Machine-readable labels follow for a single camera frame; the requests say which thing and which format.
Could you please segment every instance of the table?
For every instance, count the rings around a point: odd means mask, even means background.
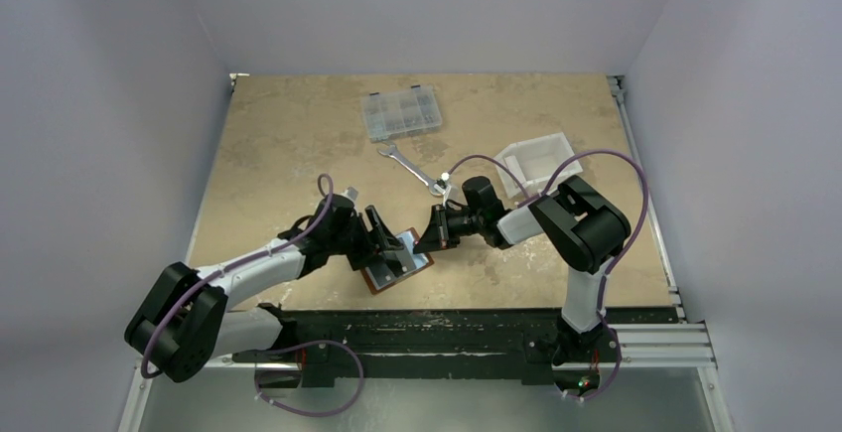
[[[629,151],[602,74],[365,74],[242,76],[237,80],[219,149],[194,231],[190,264],[214,264],[265,244],[321,196],[316,176],[331,174],[337,191],[359,190],[358,205],[374,205],[397,233],[429,220],[440,202],[408,171],[381,157],[366,135],[360,97],[370,92],[434,86],[444,124],[438,132],[395,141],[401,153],[433,177],[469,154],[495,155],[512,142],[562,131],[574,151]],[[610,156],[582,162],[582,177],[633,223],[641,195],[633,169]],[[457,185],[491,179],[493,165],[464,164]],[[512,202],[504,199],[511,207]],[[567,266],[545,236],[508,250],[481,238],[434,253],[435,264],[378,295],[343,257],[295,282],[241,305],[282,303],[300,309],[437,309],[558,307]],[[608,306],[668,306],[671,301],[656,243],[644,228],[609,282]]]

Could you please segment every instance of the wrench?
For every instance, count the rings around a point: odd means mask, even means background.
[[[405,167],[407,171],[411,172],[415,177],[418,178],[421,182],[427,186],[427,189],[430,190],[430,194],[436,197],[442,197],[444,195],[444,189],[436,184],[436,180],[424,174],[421,169],[418,168],[415,164],[409,162],[400,151],[397,150],[397,146],[394,145],[393,142],[383,142],[386,145],[385,149],[377,149],[377,152],[380,153],[381,156],[384,157],[391,157],[395,161],[398,162],[401,166]]]

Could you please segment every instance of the white wall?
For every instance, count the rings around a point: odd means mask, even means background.
[[[196,0],[232,72],[625,72],[666,0]]]
[[[0,0],[0,430],[114,430],[227,105],[189,0]]]
[[[676,280],[741,430],[839,430],[840,40],[840,0],[669,0],[629,72]]]

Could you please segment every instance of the beige table surface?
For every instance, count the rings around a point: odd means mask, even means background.
[[[626,134],[602,74],[418,74],[250,76],[237,81],[221,143],[194,232],[190,262],[214,264],[265,244],[320,199],[316,176],[327,172],[337,191],[359,190],[358,205],[375,205],[397,233],[427,224],[437,202],[366,135],[360,97],[430,84],[442,111],[440,131],[395,141],[427,174],[438,175],[469,154],[493,156],[509,143],[563,131],[573,149],[628,151]],[[640,209],[634,171],[610,156],[582,162],[583,178],[633,223]],[[493,165],[464,164],[457,185],[485,175],[505,203]],[[247,302],[285,309],[558,307],[567,266],[544,235],[508,250],[481,238],[434,253],[435,264],[372,296],[343,257],[300,280]],[[650,228],[618,265],[608,306],[669,305],[667,284]]]

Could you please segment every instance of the clear plastic container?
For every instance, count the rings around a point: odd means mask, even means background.
[[[527,193],[534,196],[547,185],[550,176],[558,166],[572,156],[573,148],[570,147],[564,133],[559,132],[509,144],[494,158],[514,174]],[[505,194],[510,199],[519,195],[520,189],[511,177],[501,168],[496,167],[496,169],[505,188]],[[581,172],[582,165],[579,161],[570,164],[553,182],[553,189],[568,177]]]
[[[372,142],[434,131],[442,125],[433,86],[373,92],[361,101],[362,121]]]

